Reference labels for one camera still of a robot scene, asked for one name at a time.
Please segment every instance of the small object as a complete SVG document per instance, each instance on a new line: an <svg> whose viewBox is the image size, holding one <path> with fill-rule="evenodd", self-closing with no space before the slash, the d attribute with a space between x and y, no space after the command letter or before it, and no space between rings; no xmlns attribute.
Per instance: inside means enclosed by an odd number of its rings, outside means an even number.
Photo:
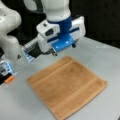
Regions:
<svg viewBox="0 0 120 120"><path fill-rule="evenodd" d="M5 80L5 83L9 84L14 79L15 79L15 76L10 76L8 79Z"/></svg>
<svg viewBox="0 0 120 120"><path fill-rule="evenodd" d="M76 44L72 44L72 47L73 47L73 48L76 48Z"/></svg>

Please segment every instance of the blue gripper part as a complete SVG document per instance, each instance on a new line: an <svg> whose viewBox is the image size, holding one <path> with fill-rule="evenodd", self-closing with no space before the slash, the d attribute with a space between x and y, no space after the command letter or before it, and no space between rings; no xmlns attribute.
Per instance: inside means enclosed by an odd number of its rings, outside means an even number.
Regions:
<svg viewBox="0 0 120 120"><path fill-rule="evenodd" d="M63 49L71 46L74 44L73 38L69 34L65 34L61 36L61 38L52 44L52 48L54 49L55 52L60 52Z"/></svg>

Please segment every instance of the gray table surface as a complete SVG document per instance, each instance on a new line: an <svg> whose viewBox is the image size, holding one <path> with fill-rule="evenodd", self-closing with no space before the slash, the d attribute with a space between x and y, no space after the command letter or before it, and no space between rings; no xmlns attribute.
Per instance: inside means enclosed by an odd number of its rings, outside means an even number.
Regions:
<svg viewBox="0 0 120 120"><path fill-rule="evenodd" d="M82 38L76 49L68 48L57 57L39 56L26 64L9 85L0 86L0 120L55 120L33 92L27 79L60 58L70 55L102 79L107 88L68 120L118 120L120 116L120 49Z"/></svg>

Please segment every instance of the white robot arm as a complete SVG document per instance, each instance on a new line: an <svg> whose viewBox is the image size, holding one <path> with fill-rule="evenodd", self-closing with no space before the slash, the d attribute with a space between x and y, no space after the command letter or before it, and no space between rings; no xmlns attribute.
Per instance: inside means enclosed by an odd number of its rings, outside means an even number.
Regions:
<svg viewBox="0 0 120 120"><path fill-rule="evenodd" d="M84 17L72 21L69 0L23 0L27 9L41 13L41 6L46 20L37 26L37 37L25 45L31 48L38 42L43 53L58 53L75 45L85 35ZM5 57L18 68L26 62L17 38L7 34L21 24L20 15L7 8L0 0L0 46Z"/></svg>
<svg viewBox="0 0 120 120"><path fill-rule="evenodd" d="M7 35L21 24L20 15L6 7L0 0L0 47L2 47L5 58L20 67L25 62L17 38Z"/></svg>
<svg viewBox="0 0 120 120"><path fill-rule="evenodd" d="M72 21L69 0L41 0L47 19L37 26L42 52L58 53L85 35L84 17Z"/></svg>

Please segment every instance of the brown towel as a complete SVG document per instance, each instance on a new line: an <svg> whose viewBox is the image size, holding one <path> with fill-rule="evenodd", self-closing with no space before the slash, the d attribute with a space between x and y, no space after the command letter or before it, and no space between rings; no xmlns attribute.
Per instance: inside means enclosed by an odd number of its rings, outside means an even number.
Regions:
<svg viewBox="0 0 120 120"><path fill-rule="evenodd" d="M28 83L57 120L77 112L107 85L69 56L33 75Z"/></svg>

